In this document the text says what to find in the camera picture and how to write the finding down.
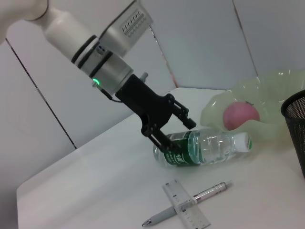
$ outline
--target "pen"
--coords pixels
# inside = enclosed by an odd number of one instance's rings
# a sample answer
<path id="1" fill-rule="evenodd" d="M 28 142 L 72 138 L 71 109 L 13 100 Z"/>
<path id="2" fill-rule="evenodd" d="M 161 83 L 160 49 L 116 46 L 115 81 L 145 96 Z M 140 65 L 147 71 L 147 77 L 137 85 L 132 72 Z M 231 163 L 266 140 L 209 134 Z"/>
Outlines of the pen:
<path id="1" fill-rule="evenodd" d="M 212 188 L 209 188 L 209 189 L 193 196 L 193 198 L 197 200 L 197 203 L 200 203 L 200 202 L 204 201 L 205 199 L 208 199 L 209 197 L 215 196 L 216 194 L 227 190 L 232 184 L 233 184 L 232 181 L 222 182 L 218 185 L 213 186 Z M 173 208 L 173 206 L 171 206 L 168 209 L 166 209 L 166 210 L 158 213 L 157 215 L 152 216 L 150 219 L 146 220 L 142 224 L 142 227 L 155 225 L 176 214 L 177 213 L 176 213 L 175 209 Z"/>

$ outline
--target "transparent ruler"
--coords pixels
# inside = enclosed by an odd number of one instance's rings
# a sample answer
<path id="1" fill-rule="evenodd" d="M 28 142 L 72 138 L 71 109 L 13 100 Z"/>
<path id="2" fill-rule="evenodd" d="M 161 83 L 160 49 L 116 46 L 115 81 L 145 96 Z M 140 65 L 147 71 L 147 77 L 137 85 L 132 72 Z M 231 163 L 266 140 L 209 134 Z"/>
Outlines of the transparent ruler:
<path id="1" fill-rule="evenodd" d="M 179 181 L 166 183 L 163 189 L 185 228 L 204 229 L 211 225 L 197 206 L 197 201 L 185 191 Z"/>

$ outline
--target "green bottle label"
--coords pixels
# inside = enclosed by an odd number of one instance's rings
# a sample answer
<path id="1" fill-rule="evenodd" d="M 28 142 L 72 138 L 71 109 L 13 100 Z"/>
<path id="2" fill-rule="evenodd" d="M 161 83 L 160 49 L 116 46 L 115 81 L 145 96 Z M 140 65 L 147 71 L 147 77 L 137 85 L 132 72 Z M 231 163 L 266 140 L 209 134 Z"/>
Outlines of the green bottle label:
<path id="1" fill-rule="evenodd" d="M 164 153 L 165 159 L 169 164 L 179 166 L 198 165 L 192 161 L 188 151 L 188 139 L 190 133 L 191 131 L 168 135 L 169 139 L 171 139 L 173 142 L 180 145 L 181 147 L 180 152 L 168 151 Z"/>

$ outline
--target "mesh wastebasket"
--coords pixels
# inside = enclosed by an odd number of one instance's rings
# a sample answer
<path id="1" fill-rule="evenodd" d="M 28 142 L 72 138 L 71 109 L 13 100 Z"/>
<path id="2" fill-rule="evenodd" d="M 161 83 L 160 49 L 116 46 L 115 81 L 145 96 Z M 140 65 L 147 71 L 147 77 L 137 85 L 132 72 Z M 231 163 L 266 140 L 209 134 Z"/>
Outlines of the mesh wastebasket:
<path id="1" fill-rule="evenodd" d="M 305 90 L 287 99 L 281 109 L 305 177 Z"/>

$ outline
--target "plastic water bottle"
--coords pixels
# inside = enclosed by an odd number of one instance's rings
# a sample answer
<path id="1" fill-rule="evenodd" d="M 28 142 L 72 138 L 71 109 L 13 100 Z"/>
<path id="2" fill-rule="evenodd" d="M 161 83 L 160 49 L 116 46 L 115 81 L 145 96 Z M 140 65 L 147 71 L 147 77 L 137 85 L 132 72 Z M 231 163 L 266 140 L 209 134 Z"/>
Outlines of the plastic water bottle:
<path id="1" fill-rule="evenodd" d="M 154 158 L 163 165 L 193 166 L 210 165 L 243 157 L 252 148 L 247 133 L 233 135 L 215 129 L 194 130 L 168 135 L 179 144 L 180 152 L 161 152 L 153 147 Z"/>

